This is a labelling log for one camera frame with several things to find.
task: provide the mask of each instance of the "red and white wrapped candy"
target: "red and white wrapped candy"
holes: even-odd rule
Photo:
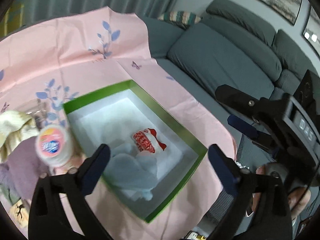
[[[148,151],[150,153],[163,152],[166,149],[166,145],[157,139],[157,132],[155,129],[147,128],[143,131],[139,131],[133,135],[133,139],[138,147],[142,151]]]

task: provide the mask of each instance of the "bottle label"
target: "bottle label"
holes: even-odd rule
[[[63,133],[56,128],[49,128],[40,135],[41,154],[45,157],[57,156],[64,145]]]

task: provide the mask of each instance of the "screw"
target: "screw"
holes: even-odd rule
[[[69,174],[76,174],[78,172],[77,168],[71,168],[70,170],[68,170]]]
[[[247,168],[241,168],[241,169],[240,169],[240,172],[241,172],[242,174],[249,174],[249,173],[250,173],[250,171],[249,171]]]
[[[48,173],[44,172],[44,173],[41,173],[39,177],[41,179],[44,179],[46,176],[48,176]]]
[[[276,179],[279,179],[279,177],[280,177],[279,173],[276,171],[271,172],[271,176],[275,177]]]

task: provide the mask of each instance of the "gray sofa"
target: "gray sofa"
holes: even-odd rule
[[[217,103],[214,93],[219,85],[228,84],[255,98],[275,100],[284,92],[293,94],[307,69],[317,73],[300,47],[283,30],[276,32],[230,0],[214,0],[201,22],[187,31],[156,19],[141,19],[148,28],[151,56],[230,131],[238,146],[237,160],[252,172],[274,161],[227,124],[230,114],[239,114]],[[318,194],[319,188],[312,188],[301,219],[316,210]],[[213,224],[219,223],[231,201],[222,191],[207,213]],[[243,220],[238,233],[246,230],[250,220]]]

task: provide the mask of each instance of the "beige cloth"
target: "beige cloth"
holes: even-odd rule
[[[36,121],[29,114],[14,110],[0,114],[0,163],[19,143],[38,134]]]

